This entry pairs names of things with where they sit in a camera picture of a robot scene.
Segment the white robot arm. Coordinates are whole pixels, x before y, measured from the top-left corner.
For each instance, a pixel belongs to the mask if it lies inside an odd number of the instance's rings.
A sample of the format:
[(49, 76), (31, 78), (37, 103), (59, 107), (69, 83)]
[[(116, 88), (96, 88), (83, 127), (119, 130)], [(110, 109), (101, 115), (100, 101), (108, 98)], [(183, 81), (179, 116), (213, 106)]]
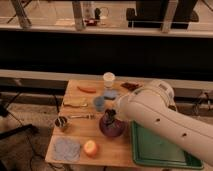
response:
[(120, 120), (135, 121), (213, 166), (213, 125), (170, 109), (173, 103), (173, 88), (157, 79), (120, 96), (115, 107)]

